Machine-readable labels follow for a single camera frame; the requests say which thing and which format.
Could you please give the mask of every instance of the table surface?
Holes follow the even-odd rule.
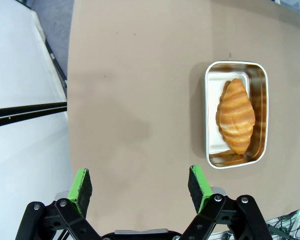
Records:
[[[199,80],[220,60],[268,75],[267,149],[214,169],[204,153]],[[230,198],[252,195],[266,220],[300,208],[300,15],[269,0],[76,1],[68,117],[75,171],[89,168],[88,221],[183,232],[195,216],[189,166]]]

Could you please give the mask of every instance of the beige table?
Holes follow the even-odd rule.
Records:
[[[204,154],[199,79],[217,60],[268,74],[267,150],[224,170]],[[195,216],[188,168],[255,197],[265,219],[300,208],[300,15],[269,0],[77,0],[69,50],[74,170],[90,169],[100,233],[169,228]]]

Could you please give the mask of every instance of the white surface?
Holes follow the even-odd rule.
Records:
[[[66,101],[43,40],[33,11],[0,1],[0,108]],[[14,239],[27,204],[50,204],[72,177],[66,113],[1,126],[0,239]]]

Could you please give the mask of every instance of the tray rim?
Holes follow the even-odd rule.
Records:
[[[266,95],[266,117],[265,117],[265,139],[264,139],[264,148],[263,151],[258,157],[257,160],[255,161],[250,161],[246,163],[241,163],[241,164],[236,164],[236,165],[231,165],[231,166],[215,166],[211,163],[210,158],[209,158],[209,121],[208,121],[208,73],[210,69],[217,64],[243,64],[243,65],[255,65],[258,66],[264,73],[265,77],[265,95]],[[252,61],[215,61],[212,64],[208,66],[208,68],[205,71],[204,75],[204,101],[205,101],[205,155],[206,155],[206,160],[209,163],[211,167],[214,169],[230,169],[230,168],[236,168],[236,167],[241,167],[245,165],[250,165],[259,162],[259,160],[264,156],[267,148],[267,141],[268,141],[268,122],[269,122],[269,90],[268,90],[268,75],[266,70],[264,69],[263,66],[261,66],[259,63],[252,62]]]

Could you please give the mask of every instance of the bread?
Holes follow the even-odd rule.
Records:
[[[244,154],[256,122],[255,112],[240,79],[226,82],[216,113],[217,125],[228,146]]]

